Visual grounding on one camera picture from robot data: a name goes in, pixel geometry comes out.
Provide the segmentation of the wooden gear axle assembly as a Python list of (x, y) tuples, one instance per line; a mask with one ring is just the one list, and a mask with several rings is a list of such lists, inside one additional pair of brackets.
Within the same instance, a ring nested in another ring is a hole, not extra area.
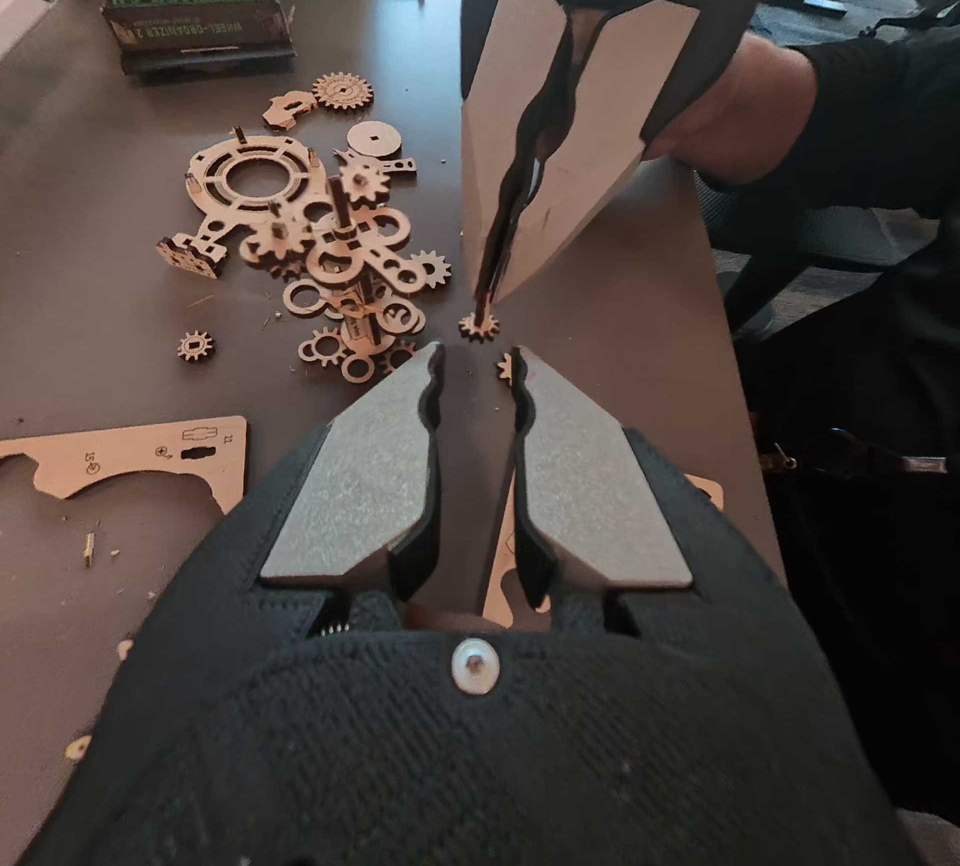
[(297, 353), (304, 363), (338, 367), (352, 384), (377, 371), (390, 375), (414, 356), (412, 338), (426, 325), (414, 298), (451, 276), (438, 252), (403, 251), (412, 225), (378, 200), (382, 189), (354, 199), (354, 187), (375, 185), (365, 171), (342, 173), (327, 180), (326, 199), (308, 200), (300, 211), (281, 212), (273, 203), (238, 249), (247, 265), (284, 278), (290, 313), (334, 322), (314, 330)]

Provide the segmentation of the jagged wooden cut-out sheet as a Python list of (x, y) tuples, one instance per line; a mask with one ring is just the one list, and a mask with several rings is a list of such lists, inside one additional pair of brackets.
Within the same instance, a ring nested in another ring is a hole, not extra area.
[(228, 514), (245, 495), (248, 431), (243, 416), (206, 417), (1, 440), (1, 458), (28, 457), (33, 487), (59, 500), (118, 476), (195, 476)]

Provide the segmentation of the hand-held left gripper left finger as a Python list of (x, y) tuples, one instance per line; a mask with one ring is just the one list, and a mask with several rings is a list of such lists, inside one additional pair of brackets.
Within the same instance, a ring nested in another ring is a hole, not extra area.
[(330, 423), (259, 580), (408, 601), (440, 553), (437, 432), (446, 348), (426, 344)]

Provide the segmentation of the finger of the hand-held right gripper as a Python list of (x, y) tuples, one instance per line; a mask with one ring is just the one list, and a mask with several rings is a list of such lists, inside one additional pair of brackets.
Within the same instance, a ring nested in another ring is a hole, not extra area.
[(653, 0), (606, 19), (574, 91), (572, 123), (518, 217), (493, 293), (516, 292), (588, 225), (642, 161), (642, 128), (700, 12)]
[(462, 248), (496, 305), (578, 236), (578, 68), (558, 0), (496, 0), (462, 102)]

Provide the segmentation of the wooden round frame part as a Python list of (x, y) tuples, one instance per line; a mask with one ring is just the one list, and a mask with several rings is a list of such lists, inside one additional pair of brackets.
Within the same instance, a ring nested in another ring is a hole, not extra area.
[[(249, 167), (274, 169), (283, 177), (279, 188), (269, 195), (242, 191), (240, 177)], [(330, 208), (326, 169), (314, 149), (287, 135), (247, 134), (238, 127), (194, 154), (185, 186), (203, 216), (200, 226), (194, 234), (161, 239), (157, 250), (168, 264), (213, 280), (234, 231), (247, 231), (238, 253), (248, 265), (284, 264), (314, 242), (308, 208)]]

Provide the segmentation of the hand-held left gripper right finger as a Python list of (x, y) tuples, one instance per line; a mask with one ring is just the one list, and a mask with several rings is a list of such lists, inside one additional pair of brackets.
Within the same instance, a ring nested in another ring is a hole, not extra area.
[(555, 592), (605, 597), (693, 583), (627, 434), (526, 346), (511, 351), (514, 556), (534, 607)]

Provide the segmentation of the curved wooden bracket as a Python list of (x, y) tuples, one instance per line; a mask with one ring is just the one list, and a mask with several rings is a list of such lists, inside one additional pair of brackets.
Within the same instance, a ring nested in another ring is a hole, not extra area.
[(318, 108), (315, 95), (308, 90), (290, 90), (270, 98), (270, 104), (262, 114), (264, 124), (272, 129), (287, 131), (296, 126), (299, 117)]

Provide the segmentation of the person's right hand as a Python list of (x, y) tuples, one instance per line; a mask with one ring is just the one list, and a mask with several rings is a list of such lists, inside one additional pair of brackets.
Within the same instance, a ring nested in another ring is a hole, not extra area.
[(746, 32), (714, 84), (649, 144), (662, 157), (739, 188), (776, 169), (806, 128), (817, 73), (803, 53)]

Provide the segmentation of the large wooden gear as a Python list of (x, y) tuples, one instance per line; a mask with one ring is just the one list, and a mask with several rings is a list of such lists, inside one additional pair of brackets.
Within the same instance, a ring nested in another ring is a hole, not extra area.
[(364, 78), (348, 72), (332, 72), (314, 80), (313, 96), (318, 106), (335, 112), (366, 109), (375, 99), (374, 88)]

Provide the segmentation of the wooden disc lever part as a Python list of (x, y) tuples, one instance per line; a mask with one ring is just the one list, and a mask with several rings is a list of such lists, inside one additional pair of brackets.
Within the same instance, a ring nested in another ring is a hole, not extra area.
[(365, 120), (346, 134), (346, 147), (333, 150), (340, 164), (342, 188), (355, 209), (374, 208), (390, 196), (392, 176), (414, 175), (414, 159), (400, 157), (402, 136), (388, 123)]

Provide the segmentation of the slotted wooden cut-out sheet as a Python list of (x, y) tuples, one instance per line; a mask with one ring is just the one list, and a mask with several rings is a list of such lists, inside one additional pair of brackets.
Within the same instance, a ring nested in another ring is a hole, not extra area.
[(551, 624), (550, 599), (546, 597), (538, 607), (531, 607), (517, 572), (514, 487), (514, 476), (510, 476), (482, 616), (508, 631), (543, 633)]

